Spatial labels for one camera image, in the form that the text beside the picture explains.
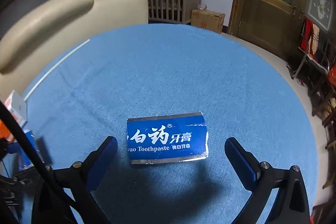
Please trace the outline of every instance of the red cloth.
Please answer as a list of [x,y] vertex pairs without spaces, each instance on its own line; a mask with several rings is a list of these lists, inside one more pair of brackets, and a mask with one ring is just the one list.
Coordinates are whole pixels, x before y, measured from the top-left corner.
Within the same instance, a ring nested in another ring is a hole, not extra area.
[[[307,43],[309,43],[310,40],[313,39],[314,36],[314,28],[313,28],[313,22],[306,18],[306,21],[303,26],[303,37],[301,40],[301,49],[304,51],[307,50]],[[312,50],[312,42],[309,43],[309,55],[315,59],[314,52]]]

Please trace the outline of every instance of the blue toothpaste box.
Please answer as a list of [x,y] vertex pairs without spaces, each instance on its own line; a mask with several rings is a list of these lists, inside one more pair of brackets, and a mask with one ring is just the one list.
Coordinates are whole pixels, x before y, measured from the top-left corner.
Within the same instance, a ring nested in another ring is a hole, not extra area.
[[132,164],[160,164],[208,157],[208,131],[201,112],[127,119]]

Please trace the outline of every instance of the blue table cover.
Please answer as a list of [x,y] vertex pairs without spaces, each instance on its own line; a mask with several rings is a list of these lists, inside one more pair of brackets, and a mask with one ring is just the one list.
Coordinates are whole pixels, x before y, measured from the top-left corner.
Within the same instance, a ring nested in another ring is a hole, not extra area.
[[[209,132],[207,159],[131,166],[127,118],[197,111]],[[315,198],[316,144],[294,91],[249,49],[191,26],[136,25],[91,38],[29,97],[25,129],[44,140],[54,169],[117,138],[117,157],[93,192],[111,223],[231,223],[251,193],[225,156],[229,137],[275,168],[299,165],[310,210]],[[30,223],[31,199],[22,223]]]

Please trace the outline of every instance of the black cable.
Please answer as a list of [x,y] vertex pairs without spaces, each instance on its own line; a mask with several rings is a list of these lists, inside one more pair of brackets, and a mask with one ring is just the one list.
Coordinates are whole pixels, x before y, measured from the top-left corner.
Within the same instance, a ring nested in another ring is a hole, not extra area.
[[41,177],[50,187],[50,189],[62,200],[66,205],[71,206],[76,211],[78,211],[78,205],[71,199],[66,193],[64,193],[61,187],[50,177],[47,169],[45,168],[40,157],[36,153],[35,149],[31,145],[30,141],[22,131],[21,127],[17,124],[12,114],[7,110],[7,108],[0,102],[0,120],[5,124],[8,130],[13,134],[14,138],[17,140],[19,145],[22,147],[23,151],[26,153],[28,158],[33,163],[36,170],[39,172]]
[[4,168],[5,168],[5,170],[6,170],[7,177],[9,177],[9,174],[8,174],[7,168],[6,168],[6,166],[5,166],[5,163],[3,162],[3,160],[1,160],[1,161],[2,161],[3,167],[4,167]]

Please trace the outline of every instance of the blue gripper pad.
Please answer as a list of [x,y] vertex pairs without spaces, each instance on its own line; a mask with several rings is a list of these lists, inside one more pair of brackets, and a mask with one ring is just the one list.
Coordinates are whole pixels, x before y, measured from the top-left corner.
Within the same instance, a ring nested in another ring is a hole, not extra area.
[[244,188],[253,192],[260,177],[257,159],[252,153],[245,151],[235,138],[225,141],[224,150]]
[[114,137],[107,137],[98,150],[91,152],[83,162],[86,174],[86,190],[97,189],[118,150],[118,142]]

